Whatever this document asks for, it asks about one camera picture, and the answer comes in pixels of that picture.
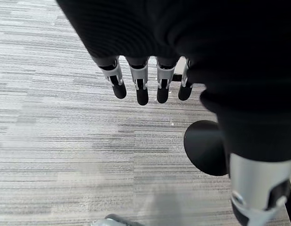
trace gray carpet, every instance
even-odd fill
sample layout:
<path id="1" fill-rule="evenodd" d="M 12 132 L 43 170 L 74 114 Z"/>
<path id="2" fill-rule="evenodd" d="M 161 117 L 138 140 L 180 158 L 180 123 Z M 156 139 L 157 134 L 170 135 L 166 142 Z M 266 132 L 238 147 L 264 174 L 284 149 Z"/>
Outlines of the gray carpet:
<path id="1" fill-rule="evenodd" d="M 186 128 L 214 120 L 197 85 L 118 100 L 53 0 L 0 0 L 0 225 L 82 226 L 117 213 L 148 226 L 237 226 L 227 176 L 198 171 Z M 285 209 L 269 225 L 290 225 Z"/>

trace floor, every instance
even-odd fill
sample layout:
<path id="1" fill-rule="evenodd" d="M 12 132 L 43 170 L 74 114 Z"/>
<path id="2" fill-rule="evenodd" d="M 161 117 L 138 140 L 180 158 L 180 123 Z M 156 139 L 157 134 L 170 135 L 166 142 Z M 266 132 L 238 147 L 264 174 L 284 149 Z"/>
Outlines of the floor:
<path id="1" fill-rule="evenodd" d="M 0 0 L 0 225 L 84 226 L 117 213 L 147 226 L 237 226 L 227 176 L 198 171 L 183 149 L 187 127 L 214 120 L 199 102 L 139 106 L 114 97 L 53 0 Z M 270 226 L 290 225 L 282 209 Z"/>

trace black fingertip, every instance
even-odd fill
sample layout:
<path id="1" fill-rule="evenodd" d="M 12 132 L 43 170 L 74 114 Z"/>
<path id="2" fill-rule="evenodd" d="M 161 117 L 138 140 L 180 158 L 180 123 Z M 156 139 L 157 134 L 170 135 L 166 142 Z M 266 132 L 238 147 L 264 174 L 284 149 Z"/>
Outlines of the black fingertip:
<path id="1" fill-rule="evenodd" d="M 122 85 L 114 85 L 113 91 L 115 96 L 119 99 L 123 99 L 126 97 L 126 86 L 124 83 Z"/>
<path id="2" fill-rule="evenodd" d="M 180 100 L 187 100 L 190 97 L 192 88 L 191 87 L 183 87 L 182 85 L 180 86 L 179 94 L 178 97 Z"/>
<path id="3" fill-rule="evenodd" d="M 161 88 L 161 89 L 158 88 L 157 101 L 160 104 L 164 104 L 167 101 L 167 99 L 168 99 L 168 90 L 169 89 L 166 89 L 166 88 Z"/>
<path id="4" fill-rule="evenodd" d="M 144 106 L 149 102 L 149 94 L 147 89 L 136 90 L 137 101 L 140 105 Z"/>

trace robotic hand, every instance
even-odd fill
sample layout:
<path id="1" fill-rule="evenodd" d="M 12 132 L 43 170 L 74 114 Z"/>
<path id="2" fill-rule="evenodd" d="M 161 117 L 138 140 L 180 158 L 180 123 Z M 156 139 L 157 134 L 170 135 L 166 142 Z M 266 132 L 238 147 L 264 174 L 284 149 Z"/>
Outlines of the robotic hand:
<path id="1" fill-rule="evenodd" d="M 262 226 L 284 205 L 291 176 L 290 0 L 57 2 L 118 98 L 126 88 L 117 56 L 130 64 L 141 105 L 148 102 L 148 57 L 157 57 L 160 103 L 178 58 L 186 57 L 179 98 L 205 84 L 201 101 L 219 123 L 190 126 L 188 157 L 204 172 L 229 173 L 242 225 Z"/>

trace black fabric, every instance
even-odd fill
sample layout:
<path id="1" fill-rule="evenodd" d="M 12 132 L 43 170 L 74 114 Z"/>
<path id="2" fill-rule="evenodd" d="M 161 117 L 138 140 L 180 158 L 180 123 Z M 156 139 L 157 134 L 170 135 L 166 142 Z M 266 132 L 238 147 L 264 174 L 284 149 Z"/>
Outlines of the black fabric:
<path id="1" fill-rule="evenodd" d="M 148 57 L 140 57 L 140 58 L 133 58 L 133 57 L 126 57 L 128 64 L 135 68 L 135 69 L 142 69 L 146 66 Z"/>
<path id="2" fill-rule="evenodd" d="M 57 2 L 93 57 L 188 57 L 228 153 L 291 158 L 291 0 Z"/>

